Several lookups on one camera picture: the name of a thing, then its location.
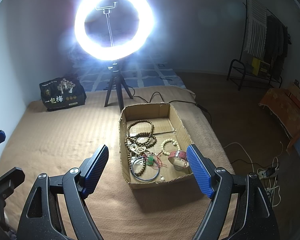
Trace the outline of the blue bangle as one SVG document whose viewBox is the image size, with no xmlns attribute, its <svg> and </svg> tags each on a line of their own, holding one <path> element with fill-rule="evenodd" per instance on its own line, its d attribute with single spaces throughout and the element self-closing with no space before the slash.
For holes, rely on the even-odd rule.
<svg viewBox="0 0 300 240">
<path fill-rule="evenodd" d="M 143 175 L 147 172 L 147 168 L 154 169 L 156 173 L 149 178 L 143 177 Z M 138 181 L 151 182 L 158 178 L 160 174 L 160 165 L 152 155 L 148 157 L 143 155 L 139 157 L 133 157 L 130 166 L 130 172 L 132 176 Z"/>
</svg>

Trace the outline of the brown cardboard box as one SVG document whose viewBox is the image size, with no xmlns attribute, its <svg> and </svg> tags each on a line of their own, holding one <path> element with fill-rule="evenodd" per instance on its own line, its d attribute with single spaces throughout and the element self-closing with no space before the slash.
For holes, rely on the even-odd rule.
<svg viewBox="0 0 300 240">
<path fill-rule="evenodd" d="M 179 114 L 169 103 L 145 103 L 125 107 L 119 120 L 119 148 L 122 174 L 133 190 L 145 189 L 190 179 L 193 174 L 188 168 L 177 171 L 169 162 L 171 152 L 185 151 L 193 143 Z M 152 155 L 160 165 L 160 174 L 151 182 L 136 180 L 130 166 L 133 157 Z M 156 171 L 147 168 L 143 175 L 152 177 Z"/>
</svg>

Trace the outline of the black snack bag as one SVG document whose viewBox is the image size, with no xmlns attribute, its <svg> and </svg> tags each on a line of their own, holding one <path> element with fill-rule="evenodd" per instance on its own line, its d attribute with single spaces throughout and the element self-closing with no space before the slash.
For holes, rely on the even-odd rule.
<svg viewBox="0 0 300 240">
<path fill-rule="evenodd" d="M 58 77 L 39 84 L 41 100 L 47 111 L 85 105 L 87 95 L 78 78 Z"/>
</svg>

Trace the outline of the black tripod stand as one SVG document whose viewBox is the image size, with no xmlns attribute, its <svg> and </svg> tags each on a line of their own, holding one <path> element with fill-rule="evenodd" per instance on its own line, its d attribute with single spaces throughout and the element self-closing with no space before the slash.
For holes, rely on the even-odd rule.
<svg viewBox="0 0 300 240">
<path fill-rule="evenodd" d="M 128 94 L 130 99 L 133 99 L 133 96 L 129 90 L 129 87 L 126 83 L 126 81 L 124 80 L 124 77 L 121 73 L 121 68 L 120 65 L 117 64 L 116 62 L 112 63 L 112 65 L 110 65 L 108 67 L 108 69 L 111 71 L 111 77 L 109 80 L 109 84 L 108 84 L 108 89 L 107 89 L 107 94 L 106 94 L 106 99 L 104 102 L 104 106 L 107 107 L 108 103 L 109 103 L 109 99 L 110 99 L 110 95 L 111 95 L 111 91 L 113 90 L 113 86 L 115 86 L 115 90 L 117 93 L 117 100 L 119 103 L 119 109 L 120 111 L 122 111 L 124 109 L 124 100 L 123 100 L 123 95 L 122 95 L 122 88 L 125 89 L 126 93 Z"/>
</svg>

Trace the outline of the orange covered stool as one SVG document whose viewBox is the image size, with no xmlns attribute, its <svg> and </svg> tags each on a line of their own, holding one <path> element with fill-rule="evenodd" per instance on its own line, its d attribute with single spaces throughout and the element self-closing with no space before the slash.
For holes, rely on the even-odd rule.
<svg viewBox="0 0 300 240">
<path fill-rule="evenodd" d="M 270 88 L 260 100 L 260 107 L 267 107 L 280 121 L 290 142 L 286 151 L 290 152 L 300 138 L 300 107 L 292 100 L 293 95 L 287 89 Z"/>
</svg>

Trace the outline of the black metal clothes rack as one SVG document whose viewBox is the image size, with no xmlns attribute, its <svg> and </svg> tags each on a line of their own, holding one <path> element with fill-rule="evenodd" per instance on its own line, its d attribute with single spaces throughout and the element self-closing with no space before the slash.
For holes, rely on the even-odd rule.
<svg viewBox="0 0 300 240">
<path fill-rule="evenodd" d="M 288 28 L 259 0 L 245 0 L 244 34 L 239 58 L 232 59 L 226 79 L 237 90 L 283 84 L 282 71 L 291 37 Z"/>
</svg>

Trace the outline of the phone holder clip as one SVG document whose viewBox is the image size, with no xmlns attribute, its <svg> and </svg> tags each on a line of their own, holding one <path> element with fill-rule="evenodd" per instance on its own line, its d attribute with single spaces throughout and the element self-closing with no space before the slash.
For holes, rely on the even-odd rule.
<svg viewBox="0 0 300 240">
<path fill-rule="evenodd" d="M 107 5 L 107 6 L 102 6 L 102 7 L 96 7 L 95 10 L 96 11 L 103 11 L 103 14 L 104 15 L 109 15 L 111 10 L 115 9 L 116 8 L 116 4 L 117 4 L 117 1 L 114 1 L 112 3 L 112 5 Z"/>
</svg>

